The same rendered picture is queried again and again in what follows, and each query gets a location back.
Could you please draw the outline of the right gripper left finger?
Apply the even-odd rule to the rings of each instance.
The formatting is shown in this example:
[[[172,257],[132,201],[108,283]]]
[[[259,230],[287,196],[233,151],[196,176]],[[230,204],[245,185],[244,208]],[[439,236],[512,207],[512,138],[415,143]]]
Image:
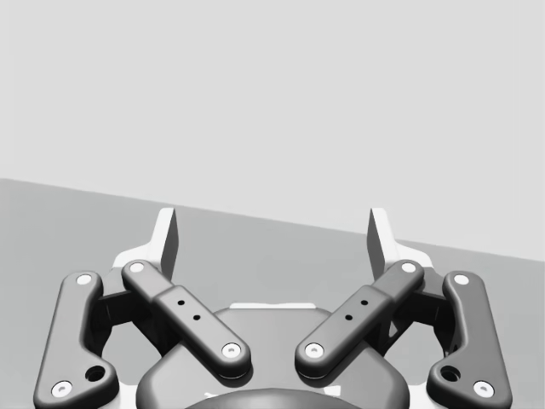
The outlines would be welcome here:
[[[34,406],[105,407],[115,401],[118,372],[103,351],[112,328],[125,323],[135,324],[160,354],[184,343],[220,379],[250,371],[248,344],[173,283],[178,247],[175,209],[162,208],[150,240],[118,254],[105,277],[82,271],[61,281]]]

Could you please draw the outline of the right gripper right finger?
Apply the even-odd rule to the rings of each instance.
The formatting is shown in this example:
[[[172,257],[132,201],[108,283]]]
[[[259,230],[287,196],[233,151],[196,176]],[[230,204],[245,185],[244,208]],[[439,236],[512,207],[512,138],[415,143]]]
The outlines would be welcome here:
[[[433,328],[444,354],[425,383],[432,403],[510,407],[513,393],[485,282],[466,271],[439,275],[428,254],[394,238],[382,208],[370,210],[366,238],[373,283],[300,341],[298,373],[324,379],[362,343],[385,354],[417,322]]]

